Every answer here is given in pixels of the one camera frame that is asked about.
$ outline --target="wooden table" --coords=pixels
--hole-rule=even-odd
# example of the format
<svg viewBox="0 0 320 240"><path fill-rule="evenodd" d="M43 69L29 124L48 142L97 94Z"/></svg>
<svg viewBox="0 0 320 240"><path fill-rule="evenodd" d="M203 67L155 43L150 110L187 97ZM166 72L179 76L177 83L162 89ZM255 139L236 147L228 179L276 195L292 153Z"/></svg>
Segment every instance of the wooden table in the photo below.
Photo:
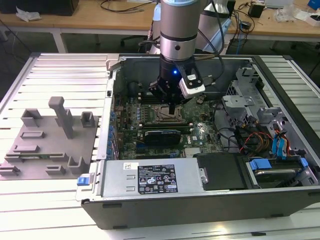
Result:
<svg viewBox="0 0 320 240"><path fill-rule="evenodd" d="M78 7L72 16L41 14L41 20L25 22L15 14L0 13L0 19L12 31L51 33L59 53L68 52L61 36L62 33L110 35L148 34L154 14L154 3L143 6L142 9L144 11L141 12L119 14L102 9L100 7L101 2L101 0L79 0ZM122 10L140 4L141 3L121 0L111 2L109 7L113 10ZM2 38L6 40L6 35L3 34L4 31L8 31L8 29L0 23Z"/></svg>
<svg viewBox="0 0 320 240"><path fill-rule="evenodd" d="M236 9L241 3L248 0L237 0ZM79 0L79 5L72 16L56 16L42 14L41 20L25 22L16 17L15 14L0 14L0 19L17 32L44 32L51 33L54 37L59 53L66 53L67 47L61 36L62 33L77 34L114 34L114 35L147 35L152 22L155 4L145 5L144 11L119 14L109 12L100 7L101 0ZM307 10L308 0L296 0L297 8ZM113 1L110 8L114 10L127 9L141 3L126 2L126 0ZM266 9L260 18L254 18L255 28L247 38L253 40L272 41L296 41L296 42L319 42L320 28L312 27L304 21L276 22L274 19L275 10ZM240 14L240 19L251 22L245 15ZM226 41L230 40L235 28L233 24L226 34ZM8 29L0 25L0 31Z"/></svg>
<svg viewBox="0 0 320 240"><path fill-rule="evenodd" d="M239 5L248 2L247 0L237 0L235 9ZM295 0L295 7L303 11L314 12L308 7L309 0ZM249 7L244 7L241 11L248 14ZM275 9L265 9L260 18L253 18L255 27L247 38L253 40L272 41L295 41L295 42L318 42L320 41L320 28L313 27L305 21L296 19L295 21L277 22L274 18ZM252 20L244 14L239 15L242 21L252 23ZM232 25L229 27L227 38L236 31L236 19L232 17Z"/></svg>

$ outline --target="blue drive latch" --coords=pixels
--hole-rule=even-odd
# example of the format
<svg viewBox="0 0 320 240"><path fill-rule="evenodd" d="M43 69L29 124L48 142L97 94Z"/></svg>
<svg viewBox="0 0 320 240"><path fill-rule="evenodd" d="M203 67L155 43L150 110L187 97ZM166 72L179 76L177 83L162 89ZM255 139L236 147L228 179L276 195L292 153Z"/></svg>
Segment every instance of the blue drive latch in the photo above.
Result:
<svg viewBox="0 0 320 240"><path fill-rule="evenodd" d="M249 162L251 169L262 170L262 169L272 169L270 162L266 158L256 158Z"/></svg>

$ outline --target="gray plastic block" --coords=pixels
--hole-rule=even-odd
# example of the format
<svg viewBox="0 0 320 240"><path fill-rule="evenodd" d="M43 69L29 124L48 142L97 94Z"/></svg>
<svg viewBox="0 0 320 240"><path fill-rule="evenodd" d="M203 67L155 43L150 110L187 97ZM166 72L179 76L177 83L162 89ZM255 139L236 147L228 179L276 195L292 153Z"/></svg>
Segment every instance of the gray plastic block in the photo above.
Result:
<svg viewBox="0 0 320 240"><path fill-rule="evenodd" d="M81 123L84 128L94 128L95 118L92 111L83 111L81 114Z"/></svg>
<svg viewBox="0 0 320 240"><path fill-rule="evenodd" d="M19 156L5 156L4 159L8 163L23 163L24 159L20 158Z"/></svg>
<svg viewBox="0 0 320 240"><path fill-rule="evenodd" d="M68 117L64 108L64 98L62 96L52 96L49 100L49 107L55 111L58 121L68 139L73 138L74 130L72 128L72 121Z"/></svg>
<svg viewBox="0 0 320 240"><path fill-rule="evenodd" d="M6 154L5 161L1 166L10 166L8 162L12 162L21 173L16 175L0 175L0 180L37 180L37 179L75 179L80 174L87 173L90 166L92 150L96 139L96 132L99 118L94 116L95 127L83 128L81 116L73 116L73 138L67 139L64 131L57 126L56 116L42 116L37 119L36 123L39 127L22 126L19 134L12 146L31 146L39 147L38 152L13 152L13 147ZM25 138L20 136L22 133L31 131L43 131L44 138ZM78 165L78 160L83 157L85 165L83 171L74 174L68 168L69 157L72 157ZM47 165L62 165L65 174L47 174Z"/></svg>
<svg viewBox="0 0 320 240"><path fill-rule="evenodd" d="M38 145L15 145L13 150L15 153L37 153L39 151Z"/></svg>
<svg viewBox="0 0 320 240"><path fill-rule="evenodd" d="M36 119L41 119L41 115L37 109L27 108L24 110L21 120L26 127L38 127Z"/></svg>
<svg viewBox="0 0 320 240"><path fill-rule="evenodd" d="M22 139L43 139L44 137L44 131L26 131L20 135Z"/></svg>
<svg viewBox="0 0 320 240"><path fill-rule="evenodd" d="M84 161L84 158L81 156L78 163L75 162L74 158L71 156L69 157L67 167L70 169L72 174L81 174L86 169L87 165Z"/></svg>
<svg viewBox="0 0 320 240"><path fill-rule="evenodd" d="M66 110L65 110L65 114L66 114L66 116L68 117L71 125L73 125L73 124L74 124L74 119L73 119L73 117L72 117L72 114L71 114L70 109L66 109ZM59 119L56 118L55 121L56 121L56 124L58 125L58 127L61 128L61 124L60 124L60 122L59 122Z"/></svg>
<svg viewBox="0 0 320 240"><path fill-rule="evenodd" d="M66 173L62 165L47 165L45 171L49 175L64 175Z"/></svg>
<svg viewBox="0 0 320 240"><path fill-rule="evenodd" d="M20 170L16 166L0 166L1 176L18 176Z"/></svg>
<svg viewBox="0 0 320 240"><path fill-rule="evenodd" d="M69 156L64 152L61 155L50 155L50 159L53 162L67 162L69 161Z"/></svg>

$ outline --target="aluminum profile table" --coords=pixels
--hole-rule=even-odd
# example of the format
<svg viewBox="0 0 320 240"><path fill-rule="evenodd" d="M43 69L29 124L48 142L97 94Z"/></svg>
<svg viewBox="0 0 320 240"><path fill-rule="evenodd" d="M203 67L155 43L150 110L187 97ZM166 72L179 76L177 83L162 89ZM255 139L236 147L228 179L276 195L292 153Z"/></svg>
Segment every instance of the aluminum profile table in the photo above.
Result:
<svg viewBox="0 0 320 240"><path fill-rule="evenodd" d="M263 56L262 60L280 83L286 94L302 113L315 133L320 137L320 91L315 83L291 59L282 56ZM274 107L278 101L263 88Z"/></svg>
<svg viewBox="0 0 320 240"><path fill-rule="evenodd" d="M57 94L73 115L92 111L101 116L108 84L106 58L107 54L31 57L0 104L0 160L19 132L25 107L53 115L48 99ZM94 147L99 134L98 129ZM96 166L96 154L94 148L91 168ZM311 240L320 236L320 203L289 217L101 230L75 200L76 189L76 179L0 181L0 238L258 240L266 234L265 240Z"/></svg>

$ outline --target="table leg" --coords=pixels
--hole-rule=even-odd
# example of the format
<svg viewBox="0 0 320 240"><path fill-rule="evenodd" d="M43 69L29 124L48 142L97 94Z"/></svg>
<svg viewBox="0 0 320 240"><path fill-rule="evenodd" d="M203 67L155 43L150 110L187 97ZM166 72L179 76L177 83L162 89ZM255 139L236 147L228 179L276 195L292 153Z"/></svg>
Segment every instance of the table leg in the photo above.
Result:
<svg viewBox="0 0 320 240"><path fill-rule="evenodd" d="M272 43L272 45L270 46L270 49L271 49L271 50L275 50L275 48L277 47L278 43L279 43L279 41L274 41L274 42Z"/></svg>
<svg viewBox="0 0 320 240"><path fill-rule="evenodd" d="M95 39L95 44L99 45L101 44L100 38L99 38L99 34L95 34L94 35L94 39Z"/></svg>
<svg viewBox="0 0 320 240"><path fill-rule="evenodd" d="M224 46L223 46L223 50L221 52L222 55L226 55L227 54L228 46L229 46L229 43L230 43L232 38L233 38L232 34L224 35Z"/></svg>
<svg viewBox="0 0 320 240"><path fill-rule="evenodd" d="M60 54L68 53L67 45L63 40L60 32L52 32L56 48Z"/></svg>
<svg viewBox="0 0 320 240"><path fill-rule="evenodd" d="M0 41L6 42L7 40L6 32L4 30L0 30Z"/></svg>

